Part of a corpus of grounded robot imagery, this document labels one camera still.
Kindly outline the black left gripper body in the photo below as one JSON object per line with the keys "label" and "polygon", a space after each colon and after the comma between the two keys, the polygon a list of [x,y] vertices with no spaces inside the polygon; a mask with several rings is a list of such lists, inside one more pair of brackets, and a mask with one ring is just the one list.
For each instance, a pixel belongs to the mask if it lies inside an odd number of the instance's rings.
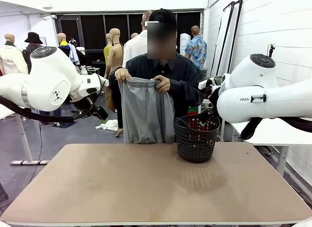
{"label": "black left gripper body", "polygon": [[77,102],[72,102],[72,104],[78,110],[89,110],[94,105],[94,99],[92,97],[84,97]]}

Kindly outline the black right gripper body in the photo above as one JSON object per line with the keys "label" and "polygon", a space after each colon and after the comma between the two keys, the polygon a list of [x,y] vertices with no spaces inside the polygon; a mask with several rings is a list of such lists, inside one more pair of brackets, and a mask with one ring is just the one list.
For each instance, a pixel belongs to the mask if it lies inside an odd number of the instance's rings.
{"label": "black right gripper body", "polygon": [[208,94],[208,100],[211,102],[213,107],[216,107],[217,100],[219,98],[220,85],[217,85],[215,78],[208,78],[206,81],[206,90]]}

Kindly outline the person's right hand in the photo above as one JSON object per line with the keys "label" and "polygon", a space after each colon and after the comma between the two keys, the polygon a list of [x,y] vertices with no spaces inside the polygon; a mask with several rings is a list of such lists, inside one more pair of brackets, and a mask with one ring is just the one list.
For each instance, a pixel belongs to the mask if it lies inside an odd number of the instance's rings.
{"label": "person's right hand", "polygon": [[131,75],[126,68],[117,68],[115,70],[115,78],[119,82],[124,82],[126,79],[131,78]]}

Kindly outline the person's left hand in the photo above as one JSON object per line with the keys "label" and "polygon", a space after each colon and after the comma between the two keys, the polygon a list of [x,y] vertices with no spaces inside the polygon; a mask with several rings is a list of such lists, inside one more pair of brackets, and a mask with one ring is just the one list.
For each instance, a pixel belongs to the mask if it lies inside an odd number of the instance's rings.
{"label": "person's left hand", "polygon": [[162,75],[157,75],[154,78],[152,78],[152,80],[159,82],[156,85],[156,89],[158,91],[160,91],[160,92],[167,92],[167,91],[170,90],[171,83],[170,83],[170,79],[169,78],[164,77]]}

